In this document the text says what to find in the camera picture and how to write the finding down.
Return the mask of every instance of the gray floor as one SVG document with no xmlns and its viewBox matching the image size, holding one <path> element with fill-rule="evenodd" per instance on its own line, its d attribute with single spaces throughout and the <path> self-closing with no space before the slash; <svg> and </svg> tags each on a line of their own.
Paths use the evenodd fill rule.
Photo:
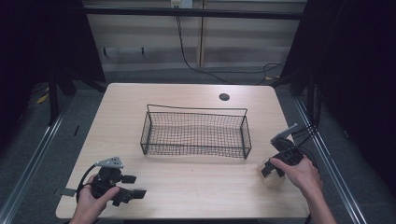
<svg viewBox="0 0 396 224">
<path fill-rule="evenodd" d="M 241 71 L 246 68 L 232 68 L 232 71 Z M 247 68 L 248 71 L 261 70 L 260 67 Z M 212 68 L 206 71 L 230 71 L 229 68 Z M 233 84 L 253 85 L 261 82 L 268 84 L 271 80 L 263 79 L 263 74 L 216 74 Z M 150 71 L 133 71 L 106 73 L 108 83 L 111 82 L 145 82 L 145 83 L 202 83 L 224 84 L 222 81 L 208 74 L 199 74 L 190 69 L 166 69 Z M 85 137 L 91 127 L 97 108 L 103 94 L 90 87 L 76 83 L 78 92 L 70 99 L 64 119 L 58 132 L 49 144 L 49 149 L 39 164 L 21 204 L 11 223 L 65 223 L 55 216 L 56 206 L 60 200 L 54 195 L 56 189 L 65 187 L 73 169 L 78 153 L 82 148 Z M 45 84 L 36 88 L 41 90 Z M 47 129 L 49 120 L 48 100 L 37 105 L 35 100 L 41 91 L 34 91 L 32 101 L 19 124 L 13 142 L 6 153 L 0 158 L 0 199 L 1 204 L 7 202 L 7 197 L 15 188 L 19 177 L 24 172 L 30 158 L 35 153 L 42 135 Z M 301 116 L 290 96 L 288 85 L 276 88 L 276 94 L 282 106 L 288 124 L 303 123 Z M 67 102 L 61 96 L 61 105 Z M 340 173 L 344 177 L 353 196 L 361 208 L 368 223 L 394 223 L 396 220 L 396 202 L 388 193 L 387 188 L 376 173 L 362 159 L 359 149 L 353 142 L 344 137 L 343 129 L 324 105 L 322 108 L 319 132 L 330 150 Z M 304 137 L 295 138 L 299 143 Z M 344 202 L 339 196 L 332 179 L 329 176 L 320 156 L 316 152 L 312 141 L 304 146 L 311 150 L 318 161 L 319 169 L 324 180 L 324 194 L 339 223 L 353 223 L 346 210 Z M 99 223 L 122 223 L 123 221 L 101 220 Z M 290 219 L 263 219 L 263 220 L 234 220 L 226 223 L 304 223 L 301 218 Z M 143 222 L 135 220 L 132 223 L 158 223 L 158 221 Z"/>
</svg>

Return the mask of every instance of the table surface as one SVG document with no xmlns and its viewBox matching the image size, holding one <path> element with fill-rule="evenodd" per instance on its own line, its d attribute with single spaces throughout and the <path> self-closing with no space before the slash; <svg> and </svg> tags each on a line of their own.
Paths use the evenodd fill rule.
<svg viewBox="0 0 396 224">
<path fill-rule="evenodd" d="M 230 100 L 221 101 L 227 93 Z M 247 159 L 221 156 L 144 155 L 140 146 L 147 105 L 247 108 L 252 149 Z M 181 84 L 108 86 L 67 188 L 75 189 L 96 161 L 119 156 L 126 189 L 146 189 L 142 200 L 108 203 L 101 217 L 119 219 L 306 217 L 301 192 L 286 178 L 268 188 L 258 166 L 276 154 L 270 139 L 288 128 L 271 87 Z M 99 167 L 88 175 L 96 174 Z M 70 218 L 76 199 L 63 196 L 56 215 Z"/>
</svg>

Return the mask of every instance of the wire basket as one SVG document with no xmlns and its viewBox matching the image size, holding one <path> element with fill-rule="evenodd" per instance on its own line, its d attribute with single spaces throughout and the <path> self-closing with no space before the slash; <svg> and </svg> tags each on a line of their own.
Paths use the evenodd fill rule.
<svg viewBox="0 0 396 224">
<path fill-rule="evenodd" d="M 243 115 L 230 115 L 235 112 Z M 247 112 L 243 108 L 148 105 L 140 145 L 145 155 L 246 159 L 251 150 Z"/>
</svg>

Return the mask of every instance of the person's right hand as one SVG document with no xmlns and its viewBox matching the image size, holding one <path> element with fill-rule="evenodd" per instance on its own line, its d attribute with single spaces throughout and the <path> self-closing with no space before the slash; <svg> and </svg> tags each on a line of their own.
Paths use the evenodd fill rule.
<svg viewBox="0 0 396 224">
<path fill-rule="evenodd" d="M 318 169 L 306 156 L 294 166 L 289 166 L 277 158 L 271 158 L 270 162 L 277 168 L 282 169 L 291 183 L 299 188 L 303 194 L 312 189 L 322 190 L 323 183 Z"/>
</svg>

